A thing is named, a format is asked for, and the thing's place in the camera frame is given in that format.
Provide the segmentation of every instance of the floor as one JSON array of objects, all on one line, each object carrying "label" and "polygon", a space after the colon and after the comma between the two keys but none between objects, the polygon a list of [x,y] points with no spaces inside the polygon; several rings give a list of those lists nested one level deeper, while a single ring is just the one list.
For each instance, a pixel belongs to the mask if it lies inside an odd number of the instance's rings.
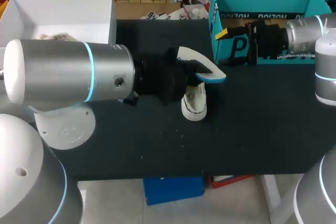
[{"label": "floor", "polygon": [[[296,175],[277,175],[280,195]],[[269,224],[260,177],[218,188],[201,197],[147,206],[142,179],[80,182],[85,194],[82,224]]]}]

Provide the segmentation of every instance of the black table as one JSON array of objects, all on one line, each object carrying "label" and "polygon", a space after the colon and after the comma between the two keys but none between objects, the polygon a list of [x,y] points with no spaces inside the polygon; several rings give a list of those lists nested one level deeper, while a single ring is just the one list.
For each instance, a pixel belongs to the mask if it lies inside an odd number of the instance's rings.
[{"label": "black table", "polygon": [[[207,20],[118,21],[117,43],[150,53],[179,43],[213,58]],[[91,139],[56,155],[78,180],[289,174],[306,172],[336,143],[336,109],[316,100],[313,65],[223,70],[223,84],[206,86],[205,121],[151,97],[137,107],[94,102]]]}]

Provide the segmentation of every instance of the white box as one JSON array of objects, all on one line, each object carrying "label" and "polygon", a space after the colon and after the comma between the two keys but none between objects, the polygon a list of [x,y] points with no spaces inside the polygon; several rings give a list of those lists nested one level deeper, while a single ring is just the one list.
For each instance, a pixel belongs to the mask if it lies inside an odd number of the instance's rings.
[{"label": "white box", "polygon": [[[0,20],[0,69],[5,47],[12,39],[68,33],[78,41],[115,44],[115,8],[114,0],[9,0]],[[3,81],[0,104],[0,113],[29,121],[25,111],[20,115],[21,108],[9,104]]]}]

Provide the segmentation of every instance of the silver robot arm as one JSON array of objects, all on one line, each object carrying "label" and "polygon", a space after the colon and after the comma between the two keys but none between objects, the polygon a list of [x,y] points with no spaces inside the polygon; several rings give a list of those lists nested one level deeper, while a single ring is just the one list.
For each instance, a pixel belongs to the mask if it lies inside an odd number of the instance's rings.
[{"label": "silver robot arm", "polygon": [[133,58],[123,45],[16,39],[5,50],[10,101],[38,111],[126,98],[134,76]]},{"label": "silver robot arm", "polygon": [[123,45],[16,39],[6,47],[2,76],[12,103],[46,112],[125,99],[132,91],[180,101],[187,85],[201,83],[195,73],[211,71],[196,60],[177,60],[174,48],[135,57]]},{"label": "silver robot arm", "polygon": [[336,106],[336,13],[288,21],[288,51],[315,52],[317,99]]}]

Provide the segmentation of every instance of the white sneaker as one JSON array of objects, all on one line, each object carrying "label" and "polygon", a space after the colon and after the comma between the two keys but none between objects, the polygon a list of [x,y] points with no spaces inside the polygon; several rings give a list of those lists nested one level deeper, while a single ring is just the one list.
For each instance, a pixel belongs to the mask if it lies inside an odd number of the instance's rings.
[{"label": "white sneaker", "polygon": [[190,121],[200,121],[205,117],[207,109],[204,82],[196,87],[187,86],[181,107],[184,117]]}]

